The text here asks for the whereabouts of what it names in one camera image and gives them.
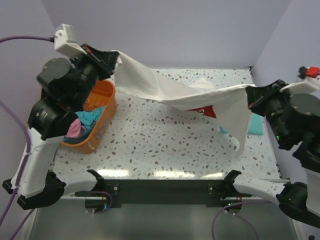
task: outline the orange basket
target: orange basket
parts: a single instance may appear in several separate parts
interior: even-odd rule
[[[62,142],[61,144],[82,154],[90,154],[96,150],[110,121],[116,113],[117,103],[115,94],[116,88],[112,82],[108,80],[98,81],[92,89],[83,108],[85,111],[92,111],[96,108],[105,106],[99,120],[92,129],[90,135],[84,141],[77,144],[66,142]]]

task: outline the speckled tabletop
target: speckled tabletop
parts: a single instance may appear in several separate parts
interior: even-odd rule
[[[252,83],[248,69],[155,70],[184,84],[201,77],[217,88]],[[80,154],[60,147],[56,174],[94,169],[106,179],[222,179],[239,170],[260,179],[280,178],[264,118],[263,135],[248,135],[236,158],[238,141],[220,133],[214,118],[122,93],[116,101],[117,112],[97,150]]]

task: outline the purple cable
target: purple cable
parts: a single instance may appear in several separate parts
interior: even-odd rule
[[[109,198],[110,198],[110,204],[109,206],[107,206],[106,208],[104,208],[102,211],[97,211],[97,212],[93,212],[94,214],[101,214],[101,213],[104,213],[105,211],[107,211],[108,209],[111,208],[112,206],[112,203],[113,203],[113,198],[111,196],[110,193],[106,192],[106,191],[89,191],[89,193],[92,193],[92,194],[105,194],[107,195]]]
[[[32,40],[42,40],[42,41],[54,42],[54,38],[52,38],[52,37],[38,37],[38,36],[24,36],[23,35],[23,36],[10,36],[10,37],[0,38],[0,43],[6,42],[9,40],[16,40],[16,39],[32,39]],[[27,153],[29,153],[31,150],[31,139],[30,139],[30,136],[28,134],[28,129],[26,128],[25,124],[18,118],[17,115],[14,114],[14,112],[10,108],[8,108],[7,105],[4,104],[4,102],[2,100],[0,100],[0,106],[13,118],[13,120],[19,125],[19,127],[23,131],[23,134],[26,138],[26,149],[25,150]],[[29,158],[29,155],[26,154],[22,160],[20,169],[17,173],[16,180],[15,180],[15,186],[17,186],[17,187],[19,186],[19,183],[20,183],[22,174],[24,172],[24,169],[26,167],[28,158]],[[12,202],[14,201],[15,195],[17,194],[17,191],[18,191],[17,187],[13,190],[11,197],[9,199],[9,202],[7,203],[5,209],[0,217],[0,227],[1,227],[8,211],[9,211],[9,208],[10,208]]]
[[[18,226],[18,228],[15,230],[15,232],[13,233],[13,235],[9,238],[9,240],[14,240],[14,238],[16,237],[16,235],[18,234],[18,232],[20,231],[20,229],[22,228],[22,226],[25,224],[25,222],[27,221],[27,219],[30,217],[30,215],[34,212],[34,209],[30,210],[28,212],[28,214],[24,217],[24,219],[22,220],[22,222],[20,223],[20,225]]]
[[[228,208],[232,208],[232,207],[235,207],[235,206],[238,206],[238,205],[245,205],[245,204],[269,204],[270,202],[269,201],[260,201],[260,202],[255,202],[255,201],[245,201],[245,202],[237,202],[237,203],[234,203],[234,204],[231,204],[231,205],[227,205],[227,206],[224,206],[223,208],[220,209],[220,211],[214,216],[213,218],[213,221],[212,221],[212,225],[211,225],[211,234],[212,234],[212,239],[213,240],[216,240],[216,237],[215,237],[215,224],[216,224],[216,221],[217,221],[217,218],[218,216],[226,209]],[[238,215],[236,214],[235,215],[236,217],[244,220],[245,222],[247,222],[250,227],[253,229],[254,231],[254,234],[255,234],[255,238],[257,240],[259,240],[259,235],[258,235],[258,232],[256,230],[256,228],[244,217],[244,216],[241,216],[241,215]]]

